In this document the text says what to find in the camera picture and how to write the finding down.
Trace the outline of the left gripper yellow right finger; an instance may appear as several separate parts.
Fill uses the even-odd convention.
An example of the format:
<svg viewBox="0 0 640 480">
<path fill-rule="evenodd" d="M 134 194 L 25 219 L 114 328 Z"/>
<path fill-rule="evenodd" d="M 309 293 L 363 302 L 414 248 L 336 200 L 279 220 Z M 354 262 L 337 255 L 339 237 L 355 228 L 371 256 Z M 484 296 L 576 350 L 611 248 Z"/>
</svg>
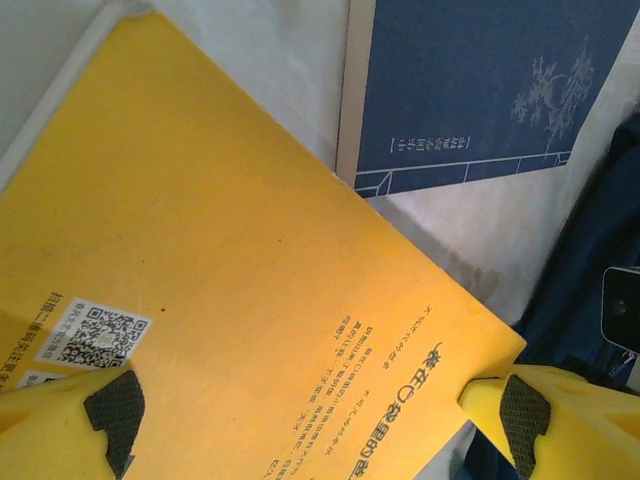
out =
<svg viewBox="0 0 640 480">
<path fill-rule="evenodd" d="M 637 479 L 639 397 L 575 374 L 475 379 L 459 404 L 520 479 Z"/>
</svg>

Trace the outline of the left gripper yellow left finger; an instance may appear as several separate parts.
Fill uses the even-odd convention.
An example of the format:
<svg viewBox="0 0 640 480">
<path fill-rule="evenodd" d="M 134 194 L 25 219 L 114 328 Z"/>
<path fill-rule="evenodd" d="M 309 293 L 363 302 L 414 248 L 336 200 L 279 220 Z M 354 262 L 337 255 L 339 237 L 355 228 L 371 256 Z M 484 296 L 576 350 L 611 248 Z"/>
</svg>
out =
<svg viewBox="0 0 640 480">
<path fill-rule="evenodd" d="M 3 479 L 122 479 L 145 412 L 136 373 L 107 368 L 1 395 Z"/>
</svg>

